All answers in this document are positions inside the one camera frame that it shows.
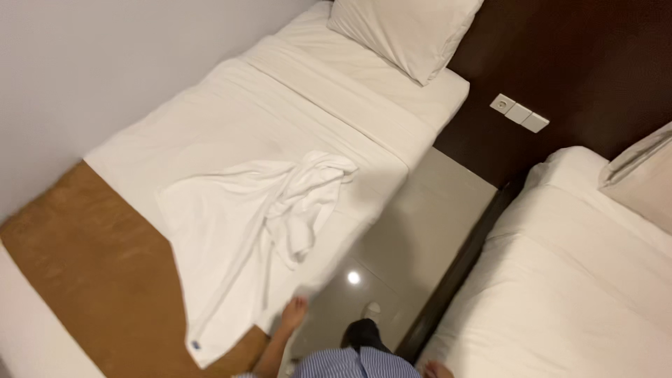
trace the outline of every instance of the white towel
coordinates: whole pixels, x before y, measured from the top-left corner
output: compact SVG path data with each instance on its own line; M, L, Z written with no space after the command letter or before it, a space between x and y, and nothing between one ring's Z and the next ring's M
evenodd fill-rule
M251 161L157 193L187 312L187 349L203 369L265 308L269 256L294 269L357 167L320 151L300 163Z

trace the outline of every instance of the glossy floor tile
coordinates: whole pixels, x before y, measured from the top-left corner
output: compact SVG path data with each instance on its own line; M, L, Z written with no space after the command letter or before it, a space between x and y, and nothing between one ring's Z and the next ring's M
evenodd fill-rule
M347 325L371 301L382 309L383 343L394 350L495 192L432 148L312 300L288 357L337 348ZM351 272L359 282L348 281Z

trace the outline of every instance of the bed frame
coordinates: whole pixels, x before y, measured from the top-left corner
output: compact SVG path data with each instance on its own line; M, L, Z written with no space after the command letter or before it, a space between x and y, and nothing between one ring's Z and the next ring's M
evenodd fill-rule
M436 331L450 302L476 264L488 233L499 216L522 191L527 175L527 171L516 175L512 181L495 194L495 197L490 201L485 212L460 247L455 260L450 264L415 322L396 348L394 352L396 355L413 365L417 362L431 335Z

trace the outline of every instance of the brown bed runner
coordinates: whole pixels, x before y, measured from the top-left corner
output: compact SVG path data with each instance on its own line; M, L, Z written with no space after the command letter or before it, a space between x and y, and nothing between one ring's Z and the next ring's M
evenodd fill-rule
M7 220L0 239L107 378L228 377L249 369L267 343L254 327L200 370L183 342L170 244L84 161Z

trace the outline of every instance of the white pillow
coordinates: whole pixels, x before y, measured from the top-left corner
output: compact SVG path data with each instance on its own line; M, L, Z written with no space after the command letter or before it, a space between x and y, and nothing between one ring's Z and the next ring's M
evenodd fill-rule
M427 85L452 58L483 0L336 0L327 27Z
M672 235L672 122L604 167L599 189Z

